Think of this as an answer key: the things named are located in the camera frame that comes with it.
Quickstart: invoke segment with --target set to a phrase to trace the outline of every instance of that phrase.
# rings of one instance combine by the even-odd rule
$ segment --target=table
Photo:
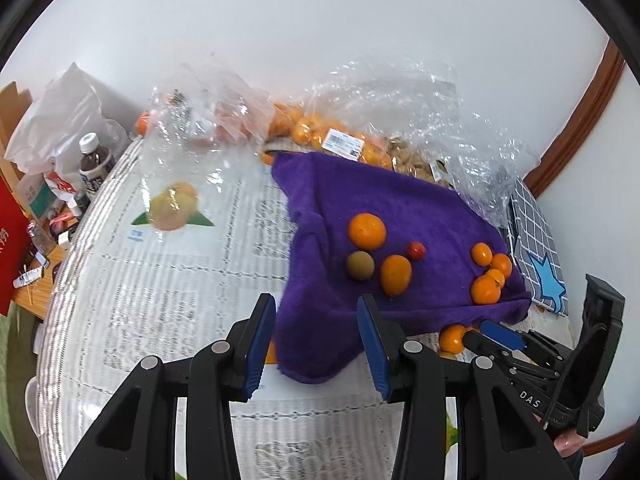
[[[131,225],[143,210],[142,147],[134,142],[103,184],[53,290],[37,409],[50,479],[142,357],[194,355],[247,317],[260,292],[278,300],[286,284],[294,225],[265,167],[256,160],[220,194],[201,196],[200,210],[215,228],[194,226],[160,241],[150,226]],[[572,344],[567,318],[535,308],[516,327]],[[434,334],[420,340],[437,345]],[[454,404],[447,407],[454,416]],[[185,414],[178,404],[175,466],[182,475]],[[234,403],[231,414],[243,478],[386,480],[402,406],[382,403],[361,354],[320,385],[296,383],[267,365],[254,398]],[[448,478],[456,453],[447,455]]]

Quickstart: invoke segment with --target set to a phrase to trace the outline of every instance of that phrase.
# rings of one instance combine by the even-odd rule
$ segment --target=purple towel
[[[486,269],[473,263],[471,247],[484,242],[495,253],[506,253],[507,247],[499,232],[454,191],[322,153],[279,154],[272,175],[298,225],[276,317],[276,353],[286,376],[322,383],[362,351],[356,302],[366,292],[375,295],[383,316],[397,321],[407,335],[483,319],[514,323],[527,315],[530,294],[516,266],[499,303],[473,304],[469,288]],[[347,256],[358,250],[347,227],[363,212],[382,219],[386,241],[370,253],[374,275],[356,282],[345,267]],[[412,262],[407,290],[389,298],[380,287],[378,269],[390,254],[404,254],[413,240],[423,243],[427,253]]]

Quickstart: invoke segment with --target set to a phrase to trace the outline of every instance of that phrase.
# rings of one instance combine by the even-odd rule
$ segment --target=human hand
[[[571,428],[570,430],[563,431],[556,437],[554,446],[562,458],[567,458],[578,451],[586,440],[583,436],[578,435],[575,428]]]

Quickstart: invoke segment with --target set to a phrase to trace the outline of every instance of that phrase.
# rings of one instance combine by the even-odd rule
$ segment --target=checkered cloth
[[[531,301],[551,312],[566,316],[568,307],[566,291],[557,296],[560,304],[556,304],[556,299],[544,294],[545,287],[540,283],[542,281],[540,269],[546,264],[550,272],[546,275],[543,273],[543,277],[546,280],[555,279],[558,282],[555,284],[556,291],[564,288],[562,269],[551,230],[536,200],[521,180],[517,181],[511,195],[509,210],[510,227],[507,236],[511,254],[518,264],[527,290],[531,292]]]

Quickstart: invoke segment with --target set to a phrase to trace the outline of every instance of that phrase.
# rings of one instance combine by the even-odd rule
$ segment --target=green floor
[[[12,303],[0,316],[0,431],[34,480],[45,480],[38,440],[24,407],[24,389],[36,374],[31,335],[36,319]]]

